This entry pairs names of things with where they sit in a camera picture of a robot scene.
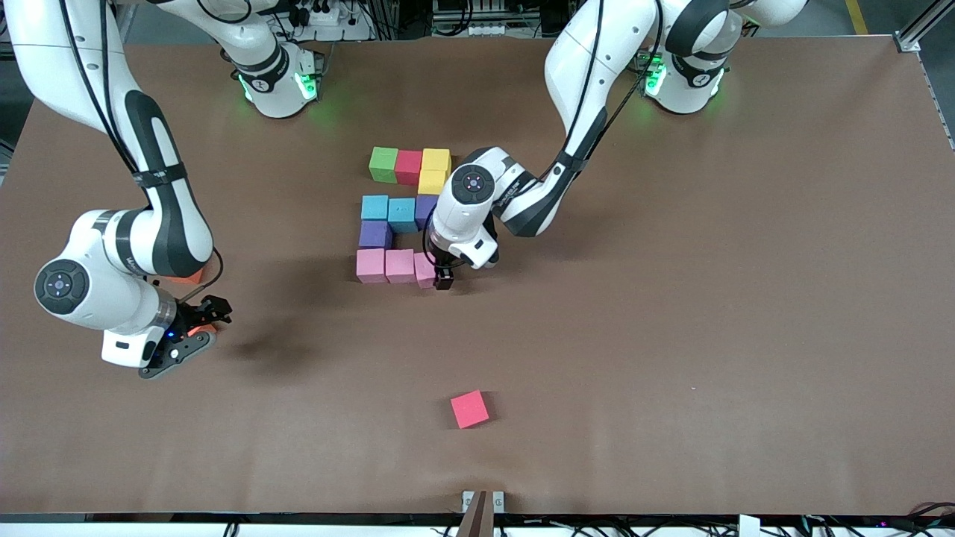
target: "yellow cube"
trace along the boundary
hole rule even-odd
[[[442,170],[445,177],[451,174],[451,151],[448,149],[425,149],[421,152],[422,170]]]
[[[444,189],[448,173],[443,170],[421,170],[418,176],[418,194],[437,196]]]

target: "green cube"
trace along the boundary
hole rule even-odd
[[[391,147],[375,147],[371,151],[368,169],[371,178],[379,183],[398,183],[394,175],[394,165],[398,161],[398,150]]]

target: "red cube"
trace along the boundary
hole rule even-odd
[[[484,397],[481,396],[480,391],[470,392],[451,399],[451,408],[455,411],[457,427],[460,429],[477,425],[490,418],[487,414],[487,407],[484,406]]]
[[[398,160],[394,164],[394,176],[398,178],[398,184],[407,184],[408,186],[417,186],[418,174],[421,173],[421,152],[420,151],[398,151]]]

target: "foam cube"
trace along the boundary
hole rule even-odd
[[[398,151],[398,160],[394,163],[394,176],[398,184],[417,186],[417,176],[421,173],[420,151]]]
[[[363,284],[384,284],[388,282],[385,276],[385,250],[382,248],[358,250],[355,263],[355,275]]]
[[[444,188],[444,182],[447,181],[448,174],[440,170],[421,170],[418,176],[418,194],[429,194],[437,196]]]
[[[428,254],[418,252],[414,255],[414,279],[422,289],[430,289],[435,286],[435,266],[428,261]]]
[[[388,225],[395,233],[416,233],[414,223],[414,198],[391,198],[388,200]]]
[[[451,408],[455,411],[457,427],[464,429],[487,421],[487,407],[484,406],[484,397],[480,392],[471,392],[451,399]]]
[[[387,222],[377,220],[361,221],[361,233],[358,234],[359,248],[392,247],[392,227]]]
[[[166,279],[175,284],[186,284],[197,286],[202,282],[202,274],[205,272],[205,267],[199,269],[195,274],[185,277],[185,278],[176,278],[173,276],[166,276]]]
[[[431,194],[419,194],[414,201],[414,223],[418,229],[424,229],[428,224],[428,215],[437,205],[437,196]]]
[[[417,281],[414,278],[414,250],[385,250],[385,277],[390,284],[413,284]]]
[[[388,220],[388,196],[362,196],[361,197],[361,219],[362,220]]]
[[[379,183],[397,183],[394,176],[394,165],[398,161],[398,150],[391,147],[375,147],[371,151],[371,161],[368,169],[371,178]]]
[[[447,149],[425,149],[421,152],[421,169],[445,172],[451,175],[451,151]]]

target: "magenta cube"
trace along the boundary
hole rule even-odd
[[[424,229],[424,226],[428,224],[428,215],[431,214],[435,205],[437,205],[437,196],[421,194],[417,197],[417,201],[414,203],[414,222],[418,229]]]
[[[398,151],[398,160],[394,163],[394,176],[398,184],[417,186],[418,175],[421,173],[420,151]]]
[[[422,289],[435,286],[435,266],[428,261],[428,254],[418,252],[414,255],[414,278]]]
[[[385,276],[385,252],[382,248],[358,250],[355,263],[355,275],[363,284],[384,284],[388,282]]]
[[[389,249],[385,251],[385,277],[390,284],[413,284],[414,250]]]
[[[480,392],[471,392],[451,399],[451,408],[455,411],[457,427],[464,429],[487,421],[487,407],[484,406],[484,397]]]
[[[361,221],[361,232],[358,234],[358,247],[384,249],[392,247],[392,227],[385,221]]]

